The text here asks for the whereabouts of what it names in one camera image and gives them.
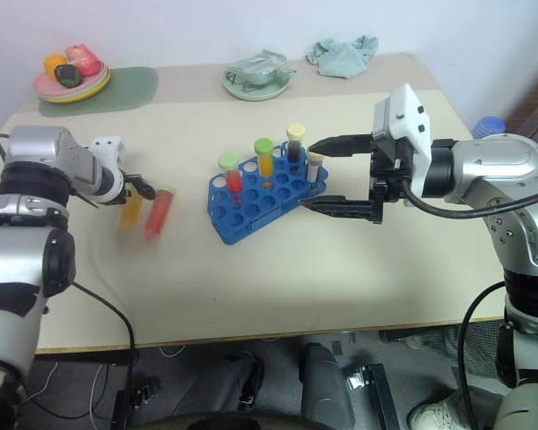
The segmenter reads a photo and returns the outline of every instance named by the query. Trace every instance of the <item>white wall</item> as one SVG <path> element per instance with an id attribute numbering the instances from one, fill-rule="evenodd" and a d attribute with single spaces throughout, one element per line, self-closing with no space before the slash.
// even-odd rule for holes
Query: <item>white wall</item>
<path id="1" fill-rule="evenodd" d="M 0 124 L 44 56 L 85 43 L 111 66 L 222 63 L 324 37 L 413 52 L 465 122 L 505 116 L 538 76 L 538 0 L 0 0 Z"/>

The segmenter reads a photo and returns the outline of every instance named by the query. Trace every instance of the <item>plate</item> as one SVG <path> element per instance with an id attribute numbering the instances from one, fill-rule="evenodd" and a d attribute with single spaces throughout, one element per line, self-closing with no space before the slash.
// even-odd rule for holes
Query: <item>plate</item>
<path id="1" fill-rule="evenodd" d="M 233 97 L 246 101 L 263 101 L 277 97 L 289 85 L 289 79 L 277 79 L 266 86 L 256 86 L 239 81 L 235 73 L 225 70 L 221 75 L 221 85 Z"/>
<path id="2" fill-rule="evenodd" d="M 87 78 L 83 78 L 83 82 L 74 88 L 66 88 L 64 85 L 59 83 L 58 81 L 53 80 L 50 78 L 47 74 L 43 73 L 40 76 L 38 76 L 33 83 L 34 91 L 36 91 L 36 94 L 39 96 L 44 97 L 70 97 L 73 96 L 79 92 L 82 92 L 83 90 L 95 87 L 98 82 L 100 82 L 100 79 L 104 79 L 103 76 L 105 75 L 107 71 L 107 67 L 101 63 L 100 71 L 96 74 L 93 74 L 92 76 L 88 76 Z"/>
<path id="3" fill-rule="evenodd" d="M 82 92 L 82 93 L 77 94 L 77 95 L 74 95 L 72 97 L 68 97 L 68 98 L 64 98 L 64 99 L 51 99 L 51 98 L 47 98 L 47 97 L 39 97 L 39 98 L 44 100 L 44 101 L 48 101 L 50 103 L 60 103 L 60 104 L 61 103 L 74 103 L 75 101 L 84 100 L 84 99 L 87 99 L 88 97 L 91 97 L 91 96 L 94 96 L 94 95 L 98 94 L 100 91 L 102 91 L 104 89 L 104 87 L 106 85 L 108 85 L 110 77 L 111 77 L 111 72 L 108 69 L 108 75 L 106 76 L 106 78 L 102 82 L 100 82 L 100 84 L 98 86 L 96 86 L 94 88 L 90 88 L 90 90 Z"/>

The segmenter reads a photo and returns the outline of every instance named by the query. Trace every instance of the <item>test tube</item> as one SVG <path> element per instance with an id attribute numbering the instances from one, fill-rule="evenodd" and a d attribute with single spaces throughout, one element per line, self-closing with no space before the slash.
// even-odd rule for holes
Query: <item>test tube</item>
<path id="1" fill-rule="evenodd" d="M 143 197 L 135 190 L 135 188 L 130 188 L 130 196 L 126 201 L 126 204 L 122 206 L 121 212 L 119 212 L 117 228 L 121 231 L 129 231 L 134 228 L 137 217 L 140 214 L 142 201 Z"/>
<path id="2" fill-rule="evenodd" d="M 227 188 L 232 194 L 239 194 L 243 191 L 243 181 L 239 173 L 239 159 L 233 152 L 222 152 L 217 159 L 219 168 L 225 174 Z"/>
<path id="3" fill-rule="evenodd" d="M 255 141 L 255 153 L 257 154 L 257 165 L 259 176 L 270 178 L 273 176 L 273 141 L 262 137 Z M 271 186 L 271 181 L 263 182 L 263 186 Z"/>
<path id="4" fill-rule="evenodd" d="M 175 194 L 175 190 L 170 188 L 159 188 L 157 191 L 152 211 L 145 223 L 145 240 L 148 242 L 157 242 L 160 238 L 161 230 L 168 218 L 169 206 Z"/>
<path id="5" fill-rule="evenodd" d="M 290 163 L 299 163 L 301 159 L 301 141 L 304 136 L 305 125 L 292 123 L 287 127 L 287 161 Z"/>
<path id="6" fill-rule="evenodd" d="M 315 152 L 307 152 L 307 182 L 314 184 L 317 181 L 324 157 L 324 155 Z"/>

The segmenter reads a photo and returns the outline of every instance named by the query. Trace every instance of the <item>toy fruit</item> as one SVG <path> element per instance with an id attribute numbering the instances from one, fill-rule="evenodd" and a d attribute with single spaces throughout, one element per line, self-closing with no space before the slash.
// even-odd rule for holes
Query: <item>toy fruit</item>
<path id="1" fill-rule="evenodd" d="M 59 65 L 67 64 L 67 61 L 65 60 L 64 56 L 60 54 L 54 54 L 52 56 L 47 56 L 42 64 L 44 65 L 44 70 L 46 71 L 46 74 L 53 80 L 56 80 L 56 73 L 54 72 L 56 70 L 56 67 L 58 67 Z"/>
<path id="2" fill-rule="evenodd" d="M 84 77 L 92 76 L 100 71 L 100 61 L 85 45 L 73 45 L 66 49 L 65 54 L 68 57 L 68 63 L 75 65 Z"/>
<path id="3" fill-rule="evenodd" d="M 55 70 L 56 80 L 66 88 L 75 88 L 83 81 L 80 71 L 71 64 L 61 64 Z"/>

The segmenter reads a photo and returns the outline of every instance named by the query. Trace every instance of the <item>pink plate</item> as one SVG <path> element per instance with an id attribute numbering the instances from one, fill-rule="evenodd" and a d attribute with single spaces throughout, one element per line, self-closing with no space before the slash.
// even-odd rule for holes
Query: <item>pink plate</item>
<path id="1" fill-rule="evenodd" d="M 72 96 L 75 93 L 84 91 L 89 87 L 95 86 L 99 83 L 100 78 L 106 72 L 106 66 L 100 61 L 100 71 L 92 76 L 83 78 L 83 82 L 75 88 L 66 88 L 58 81 L 54 81 L 47 74 L 43 73 L 34 80 L 34 91 L 40 96 L 45 97 L 59 97 L 59 96 Z"/>

